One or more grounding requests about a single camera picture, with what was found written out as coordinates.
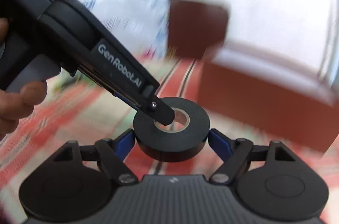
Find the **ribbed black surface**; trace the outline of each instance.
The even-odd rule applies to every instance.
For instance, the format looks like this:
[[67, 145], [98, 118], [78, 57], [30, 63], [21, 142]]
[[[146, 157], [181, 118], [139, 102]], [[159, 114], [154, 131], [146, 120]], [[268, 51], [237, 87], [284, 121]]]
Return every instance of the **ribbed black surface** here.
[[[29, 219], [26, 224], [42, 223]], [[203, 176], [145, 176], [119, 188], [111, 202], [77, 224], [277, 224], [244, 209], [230, 189], [207, 183]], [[321, 224], [310, 219], [298, 224]]]

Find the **black electrical tape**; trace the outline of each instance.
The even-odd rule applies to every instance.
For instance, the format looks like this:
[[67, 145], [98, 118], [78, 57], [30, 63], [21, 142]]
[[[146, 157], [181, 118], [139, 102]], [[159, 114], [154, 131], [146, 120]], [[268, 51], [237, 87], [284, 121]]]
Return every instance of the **black electrical tape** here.
[[165, 132], [142, 111], [134, 117], [134, 132], [140, 148], [148, 156], [165, 162], [180, 162], [192, 158], [204, 147], [210, 130], [206, 111], [196, 103], [183, 98], [165, 97], [162, 100], [189, 116], [187, 127], [179, 132]]

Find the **metal screw head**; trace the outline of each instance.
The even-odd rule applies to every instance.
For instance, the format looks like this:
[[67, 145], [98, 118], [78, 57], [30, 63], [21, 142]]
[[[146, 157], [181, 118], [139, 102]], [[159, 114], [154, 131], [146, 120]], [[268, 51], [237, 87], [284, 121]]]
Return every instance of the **metal screw head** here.
[[129, 184], [135, 182], [135, 178], [129, 173], [124, 173], [119, 176], [119, 181], [121, 183]]
[[229, 177], [223, 173], [216, 173], [212, 176], [212, 180], [216, 183], [225, 183], [229, 180]]

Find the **finger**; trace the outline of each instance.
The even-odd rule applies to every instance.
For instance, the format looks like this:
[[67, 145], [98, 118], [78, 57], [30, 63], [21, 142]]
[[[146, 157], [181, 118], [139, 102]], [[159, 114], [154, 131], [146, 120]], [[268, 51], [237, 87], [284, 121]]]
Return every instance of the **finger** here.
[[34, 106], [24, 104], [20, 94], [0, 90], [0, 118], [18, 120], [32, 114]]
[[17, 129], [19, 124], [19, 120], [9, 121], [0, 119], [0, 134], [7, 134], [12, 133], [14, 130]]
[[5, 18], [0, 18], [0, 43], [4, 40], [8, 32], [8, 21]]
[[24, 85], [20, 91], [22, 101], [27, 105], [38, 105], [46, 98], [46, 82], [30, 82]]

